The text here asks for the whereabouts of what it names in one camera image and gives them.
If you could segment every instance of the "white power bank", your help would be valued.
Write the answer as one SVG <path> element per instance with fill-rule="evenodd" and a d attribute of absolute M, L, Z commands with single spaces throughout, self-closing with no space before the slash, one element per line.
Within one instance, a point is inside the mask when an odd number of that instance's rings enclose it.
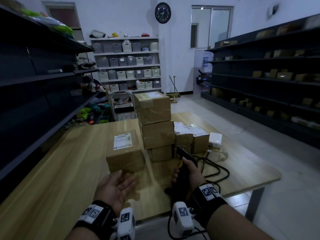
<path fill-rule="evenodd" d="M 209 136 L 209 144 L 212 144 L 212 147 L 221 148 L 222 134 L 211 132 Z"/>

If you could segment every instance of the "table leg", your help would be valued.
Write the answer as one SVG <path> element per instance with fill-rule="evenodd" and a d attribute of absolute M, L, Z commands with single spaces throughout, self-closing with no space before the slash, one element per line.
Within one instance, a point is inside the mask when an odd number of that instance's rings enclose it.
<path fill-rule="evenodd" d="M 255 189 L 252 192 L 247 212 L 245 214 L 245 217 L 253 223 L 257 223 L 260 214 L 262 213 L 262 209 L 266 205 L 266 200 L 269 195 L 270 191 L 270 185 L 267 185 L 265 187 Z"/>

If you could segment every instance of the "person's left hand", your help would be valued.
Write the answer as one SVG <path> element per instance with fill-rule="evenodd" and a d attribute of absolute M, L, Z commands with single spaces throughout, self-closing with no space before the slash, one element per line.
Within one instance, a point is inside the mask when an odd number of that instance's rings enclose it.
<path fill-rule="evenodd" d="M 93 200 L 101 200 L 110 205 L 119 217 L 124 200 L 136 184 L 134 175 L 122 175 L 122 170 L 108 174 L 98 184 Z"/>

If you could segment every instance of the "person's arm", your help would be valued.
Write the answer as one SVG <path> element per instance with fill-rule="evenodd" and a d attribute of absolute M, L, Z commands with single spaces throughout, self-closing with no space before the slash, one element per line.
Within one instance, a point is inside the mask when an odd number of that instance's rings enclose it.
<path fill-rule="evenodd" d="M 122 171 L 107 175 L 98 184 L 93 200 L 100 200 L 114 210 L 117 217 L 123 207 L 124 200 L 135 185 L 135 177 L 127 173 L 122 175 Z M 85 227 L 74 228 L 65 240 L 99 240 L 98 236 Z"/>
<path fill-rule="evenodd" d="M 190 172 L 190 193 L 186 199 L 189 200 L 191 193 L 197 187 L 206 184 L 206 180 L 192 161 L 186 160 L 185 158 L 183 158 L 182 161 L 187 165 Z M 179 169 L 175 169 L 171 180 L 172 183 L 176 182 L 178 173 Z M 273 239 L 228 204 L 223 204 L 217 210 L 215 210 L 211 215 L 207 225 L 203 227 L 206 228 L 210 239 Z"/>

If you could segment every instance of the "wall clock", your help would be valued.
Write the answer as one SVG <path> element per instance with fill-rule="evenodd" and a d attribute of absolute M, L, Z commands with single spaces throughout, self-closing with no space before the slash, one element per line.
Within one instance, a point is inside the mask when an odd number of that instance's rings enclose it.
<path fill-rule="evenodd" d="M 171 18 L 171 9 L 167 3 L 161 2 L 155 7 L 154 15 L 159 23 L 165 24 Z"/>

